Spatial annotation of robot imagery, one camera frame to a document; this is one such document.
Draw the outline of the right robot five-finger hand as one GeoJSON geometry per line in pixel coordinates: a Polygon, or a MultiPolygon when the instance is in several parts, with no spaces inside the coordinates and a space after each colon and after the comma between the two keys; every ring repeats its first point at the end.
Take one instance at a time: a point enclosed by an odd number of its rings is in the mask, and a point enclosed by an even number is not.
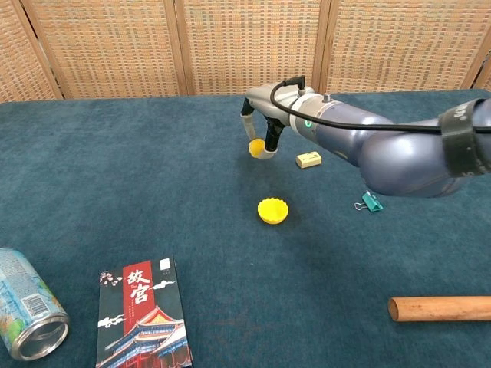
{"type": "Polygon", "coordinates": [[[291,122],[296,118],[289,113],[298,100],[305,100],[315,95],[311,87],[298,89],[297,84],[285,86],[282,83],[264,84],[247,90],[240,116],[247,137],[249,138],[249,153],[256,159],[271,159],[278,150],[279,138],[286,127],[292,127],[291,122]],[[259,112],[266,121],[266,136],[261,139],[256,136],[253,113],[259,112]]]}

